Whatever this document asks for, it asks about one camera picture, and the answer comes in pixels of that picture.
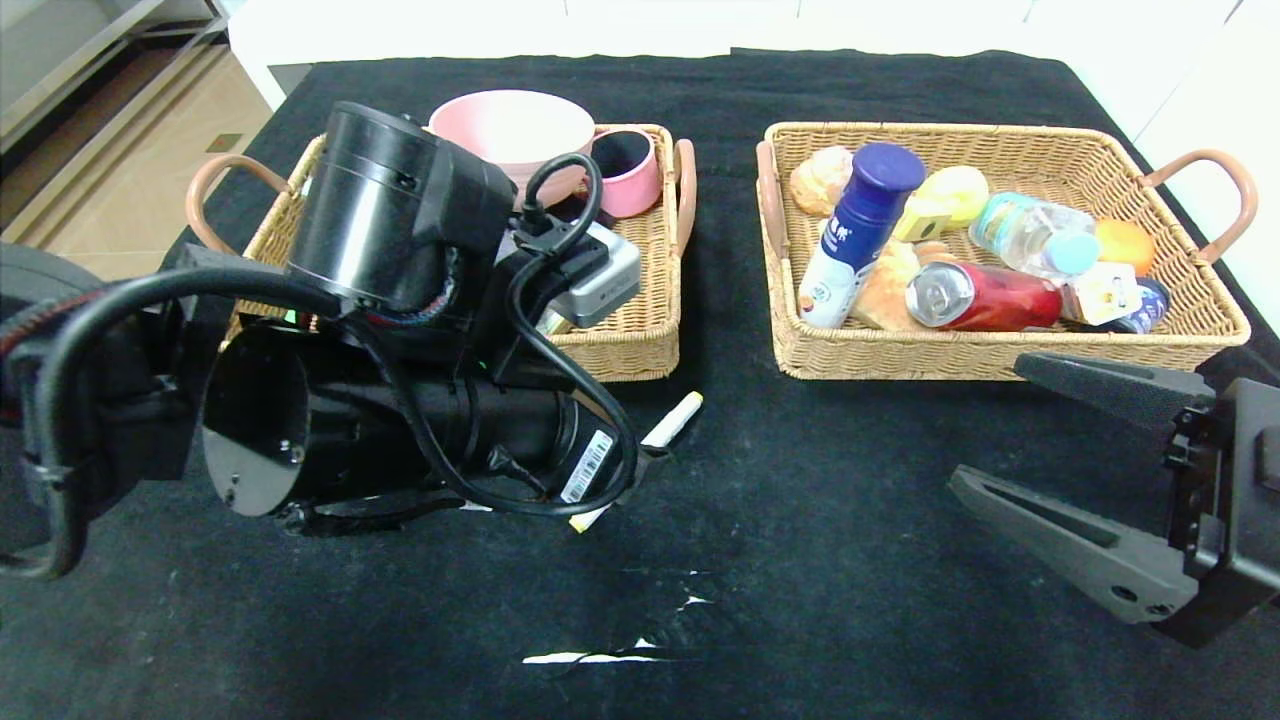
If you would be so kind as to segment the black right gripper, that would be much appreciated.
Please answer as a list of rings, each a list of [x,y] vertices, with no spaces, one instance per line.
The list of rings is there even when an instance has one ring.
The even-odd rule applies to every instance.
[[[1219,397],[1194,372],[1029,352],[1016,375],[1146,430],[1171,434],[1169,542],[968,465],[947,487],[1125,624],[1202,648],[1277,605],[1277,387],[1234,380]]]

